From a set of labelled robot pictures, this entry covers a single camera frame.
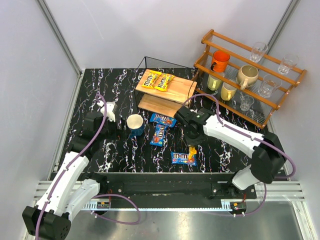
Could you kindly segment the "yellow M&M bag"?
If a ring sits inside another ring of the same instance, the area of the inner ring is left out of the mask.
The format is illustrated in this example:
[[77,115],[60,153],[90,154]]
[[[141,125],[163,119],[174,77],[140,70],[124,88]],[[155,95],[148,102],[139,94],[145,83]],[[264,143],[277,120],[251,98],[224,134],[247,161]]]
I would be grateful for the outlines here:
[[159,71],[150,70],[141,87],[146,89],[153,89],[154,83],[161,76],[161,74],[162,73]]
[[164,73],[160,78],[160,82],[154,87],[154,89],[166,92],[168,90],[169,83],[174,79],[174,77],[175,76],[172,74]]
[[188,161],[189,162],[194,162],[196,155],[197,155],[196,147],[195,146],[189,146],[188,147]]

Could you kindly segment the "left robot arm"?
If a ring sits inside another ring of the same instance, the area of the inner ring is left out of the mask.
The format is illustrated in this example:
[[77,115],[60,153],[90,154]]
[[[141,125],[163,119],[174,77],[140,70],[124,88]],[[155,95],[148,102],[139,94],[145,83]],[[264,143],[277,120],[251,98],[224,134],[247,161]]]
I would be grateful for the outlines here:
[[83,207],[96,195],[108,192],[107,177],[90,173],[76,191],[77,179],[98,151],[100,142],[117,137],[117,122],[112,111],[90,112],[83,124],[83,132],[71,144],[54,180],[35,206],[26,206],[22,218],[35,239],[64,240],[71,223]]

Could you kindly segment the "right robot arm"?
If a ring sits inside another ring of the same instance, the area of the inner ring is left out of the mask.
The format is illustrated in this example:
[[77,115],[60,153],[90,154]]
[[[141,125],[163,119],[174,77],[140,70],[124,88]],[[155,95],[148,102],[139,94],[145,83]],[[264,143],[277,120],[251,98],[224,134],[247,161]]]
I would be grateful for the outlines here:
[[239,190],[259,182],[271,184],[286,162],[282,145],[274,133],[263,135],[245,130],[205,108],[194,112],[182,106],[174,118],[181,124],[189,146],[197,146],[209,137],[216,138],[251,159],[249,166],[238,170],[231,179],[231,184]]

